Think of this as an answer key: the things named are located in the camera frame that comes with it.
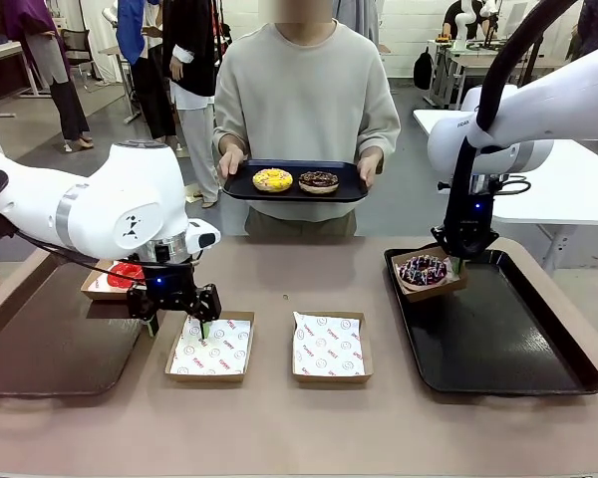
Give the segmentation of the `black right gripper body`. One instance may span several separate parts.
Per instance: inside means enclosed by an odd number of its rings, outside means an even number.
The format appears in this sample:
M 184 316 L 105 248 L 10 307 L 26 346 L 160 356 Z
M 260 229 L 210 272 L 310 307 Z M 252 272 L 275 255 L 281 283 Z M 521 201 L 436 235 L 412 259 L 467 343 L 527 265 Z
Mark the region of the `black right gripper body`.
M 492 194 L 451 193 L 448 225 L 453 228 L 489 230 L 493 212 Z

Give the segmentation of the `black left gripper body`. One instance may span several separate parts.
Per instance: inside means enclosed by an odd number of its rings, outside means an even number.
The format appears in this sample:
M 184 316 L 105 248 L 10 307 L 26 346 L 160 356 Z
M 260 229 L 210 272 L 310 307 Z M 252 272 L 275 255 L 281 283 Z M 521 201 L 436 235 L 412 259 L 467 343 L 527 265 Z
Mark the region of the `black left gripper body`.
M 192 312 L 196 285 L 191 263 L 143 266 L 145 286 L 158 310 Z

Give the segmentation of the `person's left hand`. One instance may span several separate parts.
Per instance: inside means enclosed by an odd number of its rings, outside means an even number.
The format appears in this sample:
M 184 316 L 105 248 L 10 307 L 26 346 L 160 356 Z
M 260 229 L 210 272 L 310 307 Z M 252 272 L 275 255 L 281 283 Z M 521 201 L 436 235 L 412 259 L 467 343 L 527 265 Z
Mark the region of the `person's left hand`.
M 380 148 L 368 148 L 361 153 L 357 168 L 360 179 L 368 189 L 373 186 L 383 159 L 384 154 Z

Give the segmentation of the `person's right hand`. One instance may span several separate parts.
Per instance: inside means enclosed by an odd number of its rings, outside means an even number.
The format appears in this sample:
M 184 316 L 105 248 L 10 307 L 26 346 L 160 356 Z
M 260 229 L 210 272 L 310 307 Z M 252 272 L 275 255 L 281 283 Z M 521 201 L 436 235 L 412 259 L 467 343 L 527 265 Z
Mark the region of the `person's right hand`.
M 226 150 L 219 161 L 219 170 L 223 179 L 234 175 L 240 164 L 245 160 L 244 152 L 238 147 L 232 145 Z

